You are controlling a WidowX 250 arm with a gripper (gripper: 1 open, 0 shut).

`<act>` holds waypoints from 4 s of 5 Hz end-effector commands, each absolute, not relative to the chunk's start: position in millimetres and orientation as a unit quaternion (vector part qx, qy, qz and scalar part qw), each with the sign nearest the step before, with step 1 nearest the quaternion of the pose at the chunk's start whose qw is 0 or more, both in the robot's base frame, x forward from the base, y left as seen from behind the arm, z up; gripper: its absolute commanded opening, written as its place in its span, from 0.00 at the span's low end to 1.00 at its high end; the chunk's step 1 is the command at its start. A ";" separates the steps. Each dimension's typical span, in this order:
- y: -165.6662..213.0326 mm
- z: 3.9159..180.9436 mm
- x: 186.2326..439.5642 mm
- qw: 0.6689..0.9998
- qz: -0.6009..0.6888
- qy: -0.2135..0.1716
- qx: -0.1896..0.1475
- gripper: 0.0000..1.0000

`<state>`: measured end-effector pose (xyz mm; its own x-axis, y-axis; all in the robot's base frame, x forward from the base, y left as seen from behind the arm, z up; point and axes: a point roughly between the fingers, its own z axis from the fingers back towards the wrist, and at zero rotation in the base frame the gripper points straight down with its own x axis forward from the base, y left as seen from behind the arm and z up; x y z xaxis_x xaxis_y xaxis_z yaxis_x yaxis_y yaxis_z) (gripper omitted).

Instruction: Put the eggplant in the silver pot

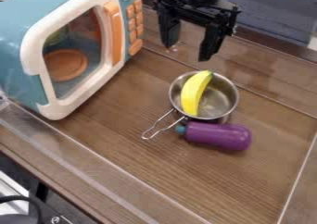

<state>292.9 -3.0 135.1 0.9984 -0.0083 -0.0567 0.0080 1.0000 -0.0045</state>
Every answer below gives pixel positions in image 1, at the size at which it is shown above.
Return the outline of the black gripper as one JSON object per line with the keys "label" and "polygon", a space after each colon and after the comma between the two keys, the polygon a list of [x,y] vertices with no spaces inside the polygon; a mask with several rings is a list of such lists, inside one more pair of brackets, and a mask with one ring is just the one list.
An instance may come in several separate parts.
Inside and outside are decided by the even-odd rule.
{"label": "black gripper", "polygon": [[240,7],[226,0],[157,0],[159,37],[166,48],[179,38],[181,21],[203,27],[205,38],[199,45],[199,61],[209,61],[218,53],[224,39],[237,27]]}

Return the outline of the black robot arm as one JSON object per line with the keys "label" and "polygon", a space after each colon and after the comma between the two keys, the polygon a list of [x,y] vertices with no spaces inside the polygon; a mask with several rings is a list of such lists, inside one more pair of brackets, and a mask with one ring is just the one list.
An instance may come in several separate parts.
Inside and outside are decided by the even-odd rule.
{"label": "black robot arm", "polygon": [[209,61],[220,52],[226,36],[237,29],[240,7],[226,0],[157,0],[159,39],[166,48],[179,40],[181,21],[205,28],[198,60]]}

